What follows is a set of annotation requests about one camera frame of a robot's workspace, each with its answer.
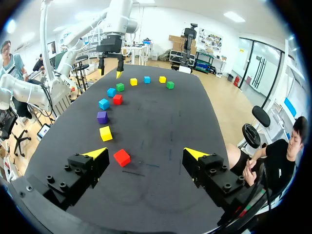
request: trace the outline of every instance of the black t-shirt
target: black t-shirt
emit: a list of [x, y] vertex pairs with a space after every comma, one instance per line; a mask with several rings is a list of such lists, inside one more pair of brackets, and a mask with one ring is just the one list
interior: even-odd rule
[[34, 66], [33, 68], [33, 71], [39, 71], [40, 68], [43, 66], [43, 61], [41, 61], [41, 59], [39, 59], [37, 62], [36, 62], [36, 65]]
[[285, 188], [293, 175], [295, 162], [287, 159], [288, 143], [284, 139], [277, 140], [266, 148], [267, 157], [263, 159], [268, 178], [268, 187], [273, 194]]

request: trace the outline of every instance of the yellow cube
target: yellow cube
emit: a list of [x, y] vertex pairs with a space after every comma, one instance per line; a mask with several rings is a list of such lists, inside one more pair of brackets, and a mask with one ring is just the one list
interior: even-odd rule
[[111, 130], [109, 129], [109, 126], [106, 126], [104, 128], [100, 128], [99, 134], [101, 135], [101, 138], [103, 141], [113, 139], [112, 134], [111, 134]]
[[159, 82], [160, 83], [166, 83], [166, 77], [159, 77]]
[[131, 86], [136, 86], [137, 85], [137, 78], [131, 78], [130, 84], [131, 84]]

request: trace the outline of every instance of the man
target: man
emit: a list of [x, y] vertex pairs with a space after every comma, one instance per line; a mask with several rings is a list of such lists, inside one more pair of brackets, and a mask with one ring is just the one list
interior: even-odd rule
[[42, 58], [42, 54], [40, 54], [40, 58], [39, 60], [36, 62], [36, 65], [33, 68], [33, 71], [39, 71], [39, 70], [44, 70], [44, 66], [43, 66], [43, 58]]
[[[2, 68], [0, 69], [0, 79], [3, 74], [10, 74], [17, 79], [28, 81], [28, 74], [20, 55], [19, 54], [12, 55], [10, 53], [10, 49], [11, 42], [7, 40], [1, 46], [3, 65]], [[17, 114], [20, 117], [27, 117], [28, 119], [33, 118], [32, 114], [27, 109], [27, 103], [17, 101], [14, 97], [12, 100], [15, 109], [17, 111]]]
[[283, 139], [277, 140], [257, 151], [252, 158], [236, 146], [226, 144], [230, 169], [238, 176], [243, 175], [248, 185], [252, 186], [257, 178], [259, 166], [264, 162], [268, 187], [273, 194], [276, 194], [289, 183], [293, 175], [297, 154], [302, 150], [307, 135], [308, 121], [301, 116], [293, 125], [289, 143]]

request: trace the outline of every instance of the hand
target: hand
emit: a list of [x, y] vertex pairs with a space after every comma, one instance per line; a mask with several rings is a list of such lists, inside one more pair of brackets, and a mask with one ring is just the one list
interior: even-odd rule
[[255, 166], [255, 164], [257, 163], [257, 161], [256, 160], [254, 160], [254, 159], [250, 159], [250, 160], [247, 160], [247, 162], [246, 162], [246, 166], [248, 166], [249, 167], [249, 169], [251, 170], [254, 166]]
[[245, 169], [243, 170], [243, 176], [246, 182], [249, 184], [249, 186], [252, 186], [254, 184], [254, 180], [257, 178], [256, 173], [251, 172], [248, 166], [246, 166]]

